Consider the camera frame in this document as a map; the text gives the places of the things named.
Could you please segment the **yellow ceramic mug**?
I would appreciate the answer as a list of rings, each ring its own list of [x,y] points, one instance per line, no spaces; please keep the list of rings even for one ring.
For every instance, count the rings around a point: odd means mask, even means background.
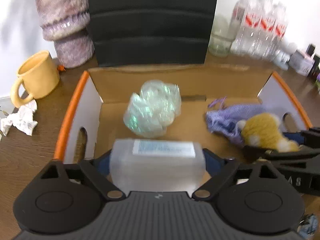
[[[50,94],[60,81],[57,65],[49,51],[42,50],[29,57],[18,69],[10,98],[16,108]]]

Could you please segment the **white and tan plush toy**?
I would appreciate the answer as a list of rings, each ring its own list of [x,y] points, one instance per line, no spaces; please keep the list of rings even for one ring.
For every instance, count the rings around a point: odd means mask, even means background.
[[[269,148],[278,152],[297,152],[299,145],[284,137],[280,119],[271,113],[261,113],[237,123],[246,146]]]

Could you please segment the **translucent plastic storage box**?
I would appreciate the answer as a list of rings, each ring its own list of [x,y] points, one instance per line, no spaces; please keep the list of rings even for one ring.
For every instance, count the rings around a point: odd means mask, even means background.
[[[113,184],[125,194],[192,194],[200,187],[205,168],[202,146],[191,141],[117,139],[110,156]]]

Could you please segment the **water bottle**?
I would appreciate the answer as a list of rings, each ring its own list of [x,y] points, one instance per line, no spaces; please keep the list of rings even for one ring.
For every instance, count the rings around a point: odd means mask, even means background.
[[[247,52],[250,57],[259,58],[259,46],[262,44],[263,32],[266,29],[265,18],[272,9],[272,0],[258,0],[255,12],[258,13],[247,41]]]
[[[266,60],[272,59],[287,29],[287,12],[284,5],[281,3],[274,5],[273,14],[276,17],[275,24],[271,30],[271,39],[263,53],[263,58]]]
[[[257,0],[238,0],[234,6],[229,30],[234,33],[231,51],[233,54],[240,55],[240,43],[244,39],[245,18],[248,12],[251,12],[257,5]]]

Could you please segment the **small grey tin box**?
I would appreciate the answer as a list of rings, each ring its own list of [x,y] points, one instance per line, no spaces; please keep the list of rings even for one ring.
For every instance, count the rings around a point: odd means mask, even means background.
[[[308,76],[313,64],[314,59],[300,50],[296,50],[289,60],[289,66],[302,76]]]

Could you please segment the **purple textured vase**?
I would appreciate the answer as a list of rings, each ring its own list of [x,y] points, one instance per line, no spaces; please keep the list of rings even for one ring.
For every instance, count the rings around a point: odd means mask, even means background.
[[[88,0],[35,0],[43,38],[54,42],[59,62],[75,68],[90,60],[94,44],[87,32]]]

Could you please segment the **black paper shopping bag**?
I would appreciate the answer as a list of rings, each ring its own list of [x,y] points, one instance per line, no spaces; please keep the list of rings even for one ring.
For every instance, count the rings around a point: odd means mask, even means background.
[[[217,0],[88,2],[99,66],[205,61]]]

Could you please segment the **red cardboard pumpkin box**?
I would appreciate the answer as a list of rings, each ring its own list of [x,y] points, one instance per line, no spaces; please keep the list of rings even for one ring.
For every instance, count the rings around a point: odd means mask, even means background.
[[[295,94],[270,69],[237,64],[97,67],[83,72],[63,120],[54,158],[75,159],[78,134],[87,136],[85,158],[96,158],[117,139],[192,141],[224,156],[240,150],[208,131],[210,110],[253,104],[300,129],[311,121]]]

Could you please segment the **purple knitted drawstring pouch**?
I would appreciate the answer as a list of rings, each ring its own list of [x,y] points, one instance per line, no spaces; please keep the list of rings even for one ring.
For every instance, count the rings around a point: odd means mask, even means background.
[[[208,111],[205,114],[205,120],[210,133],[219,133],[224,135],[231,143],[237,146],[244,146],[244,141],[240,135],[240,128],[237,123],[240,120],[249,118],[267,112],[266,108],[260,104],[236,104],[229,107],[225,106],[224,98],[215,99],[208,105]]]

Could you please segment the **clear glass cup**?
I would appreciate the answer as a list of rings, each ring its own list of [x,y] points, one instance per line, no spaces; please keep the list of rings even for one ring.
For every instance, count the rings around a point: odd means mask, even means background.
[[[235,40],[233,30],[229,29],[229,23],[222,15],[215,15],[210,33],[208,51],[218,57],[227,57]]]

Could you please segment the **middle water bottle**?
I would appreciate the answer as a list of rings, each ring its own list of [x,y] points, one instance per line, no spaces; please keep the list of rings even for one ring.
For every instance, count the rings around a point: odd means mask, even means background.
[[[247,41],[247,52],[250,57],[259,58],[259,46],[262,44],[263,32],[266,29],[265,18],[272,9],[272,0],[258,0],[255,12],[258,13]]]

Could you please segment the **blue white snack packet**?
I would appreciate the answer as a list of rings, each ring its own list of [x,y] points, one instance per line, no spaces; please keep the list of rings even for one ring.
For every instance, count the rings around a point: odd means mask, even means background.
[[[313,239],[317,229],[319,221],[316,215],[307,214],[304,215],[297,228],[297,233],[303,239]]]

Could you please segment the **small white robot figurine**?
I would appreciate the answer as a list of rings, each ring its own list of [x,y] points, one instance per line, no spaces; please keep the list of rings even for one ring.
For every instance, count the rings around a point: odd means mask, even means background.
[[[277,49],[274,52],[272,62],[282,70],[288,70],[288,62],[291,55],[297,50],[297,47],[292,42],[286,40],[280,41]]]

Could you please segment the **crumpled white paper by mug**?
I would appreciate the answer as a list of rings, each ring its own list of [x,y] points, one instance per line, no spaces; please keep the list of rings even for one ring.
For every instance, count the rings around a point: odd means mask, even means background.
[[[1,133],[7,136],[11,126],[16,127],[28,136],[33,135],[33,130],[38,122],[33,119],[34,113],[37,111],[37,103],[35,100],[22,105],[16,113],[9,114],[5,118],[1,118]]]

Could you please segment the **right water bottle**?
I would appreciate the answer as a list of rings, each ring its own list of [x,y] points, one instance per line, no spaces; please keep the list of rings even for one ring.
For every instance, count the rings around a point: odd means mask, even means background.
[[[266,60],[272,59],[287,29],[287,12],[284,5],[281,3],[274,5],[273,14],[276,17],[275,24],[271,30],[271,39],[263,53],[263,58]]]

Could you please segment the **iridescent plastic bag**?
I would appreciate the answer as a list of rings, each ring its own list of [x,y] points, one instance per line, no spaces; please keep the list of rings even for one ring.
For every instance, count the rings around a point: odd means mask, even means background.
[[[158,138],[167,132],[181,113],[178,85],[160,80],[146,81],[140,92],[131,95],[123,121],[133,133],[144,138]]]

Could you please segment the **left water bottle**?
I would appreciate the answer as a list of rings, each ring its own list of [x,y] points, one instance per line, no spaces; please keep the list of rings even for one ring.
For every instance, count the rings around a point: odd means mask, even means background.
[[[234,33],[231,51],[233,54],[240,55],[240,43],[244,39],[245,18],[248,12],[251,12],[257,5],[257,0],[238,0],[234,6],[229,30]]]

